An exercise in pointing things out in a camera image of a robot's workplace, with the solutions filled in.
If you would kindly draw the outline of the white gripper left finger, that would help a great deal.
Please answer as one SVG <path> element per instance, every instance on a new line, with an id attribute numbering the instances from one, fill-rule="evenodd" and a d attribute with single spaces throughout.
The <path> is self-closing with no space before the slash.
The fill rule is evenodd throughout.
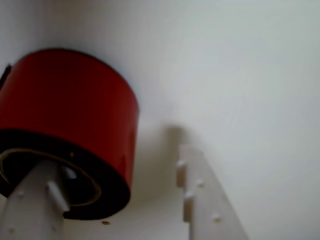
<path id="1" fill-rule="evenodd" d="M 72 169 L 49 160 L 37 163 L 8 197 L 3 210 L 5 240 L 62 240 L 71 204 L 66 180 Z"/>

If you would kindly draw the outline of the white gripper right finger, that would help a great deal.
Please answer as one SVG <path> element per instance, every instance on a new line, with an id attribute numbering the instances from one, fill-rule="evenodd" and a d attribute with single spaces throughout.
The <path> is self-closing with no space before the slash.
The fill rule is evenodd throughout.
<path id="1" fill-rule="evenodd" d="M 246 240 L 247 234 L 204 154 L 180 145 L 176 185 L 183 189 L 183 221 L 190 240 Z"/>

